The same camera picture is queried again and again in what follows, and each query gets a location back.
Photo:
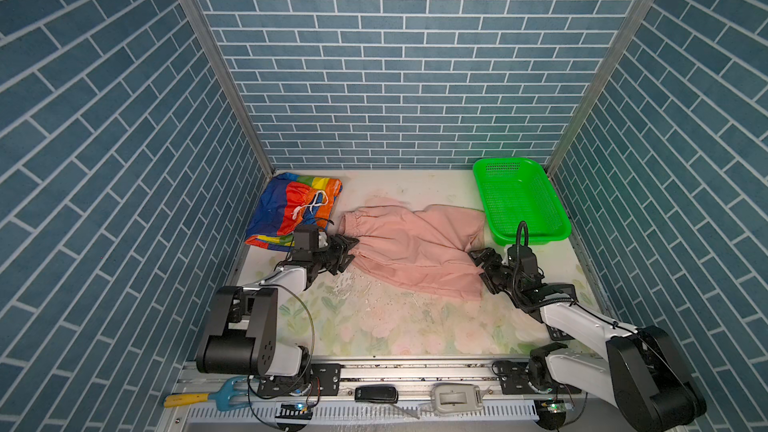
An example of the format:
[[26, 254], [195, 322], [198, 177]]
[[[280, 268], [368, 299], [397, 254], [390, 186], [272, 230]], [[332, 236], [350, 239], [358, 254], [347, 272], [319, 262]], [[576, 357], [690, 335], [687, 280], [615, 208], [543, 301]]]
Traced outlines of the pink cloth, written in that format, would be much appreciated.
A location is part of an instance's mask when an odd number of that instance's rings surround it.
[[485, 215], [449, 205], [420, 211], [404, 206], [362, 207], [345, 213], [337, 233], [354, 238], [352, 265], [412, 292], [479, 301], [483, 284], [469, 256], [484, 245]]

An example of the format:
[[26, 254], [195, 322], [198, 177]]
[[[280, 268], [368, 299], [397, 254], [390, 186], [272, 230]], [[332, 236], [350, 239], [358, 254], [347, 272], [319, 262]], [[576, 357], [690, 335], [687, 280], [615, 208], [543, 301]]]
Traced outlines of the colourful striped shorts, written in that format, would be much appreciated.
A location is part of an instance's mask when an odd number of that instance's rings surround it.
[[288, 252], [299, 225], [328, 227], [342, 192], [340, 179], [281, 173], [266, 185], [246, 228], [245, 243]]

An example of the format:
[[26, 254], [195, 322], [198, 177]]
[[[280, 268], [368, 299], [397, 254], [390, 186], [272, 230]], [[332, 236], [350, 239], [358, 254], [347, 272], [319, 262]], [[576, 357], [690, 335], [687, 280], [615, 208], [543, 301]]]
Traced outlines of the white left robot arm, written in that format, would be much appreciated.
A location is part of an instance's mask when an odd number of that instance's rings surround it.
[[302, 374], [310, 351], [278, 341], [279, 307], [297, 300], [322, 273], [337, 275], [354, 260], [357, 238], [300, 225], [293, 246], [267, 277], [224, 286], [213, 296], [195, 362], [201, 373], [258, 378]]

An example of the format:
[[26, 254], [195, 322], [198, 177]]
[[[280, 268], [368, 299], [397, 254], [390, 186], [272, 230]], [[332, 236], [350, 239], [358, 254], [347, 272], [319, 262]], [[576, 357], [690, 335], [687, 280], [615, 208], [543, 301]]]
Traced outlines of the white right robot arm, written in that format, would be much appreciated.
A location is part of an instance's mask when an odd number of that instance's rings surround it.
[[550, 329], [551, 343], [534, 349], [528, 385], [539, 394], [579, 389], [613, 405], [636, 431], [667, 431], [707, 412], [675, 339], [657, 326], [621, 322], [583, 305], [574, 285], [548, 283], [527, 245], [501, 255], [469, 254], [493, 295]]

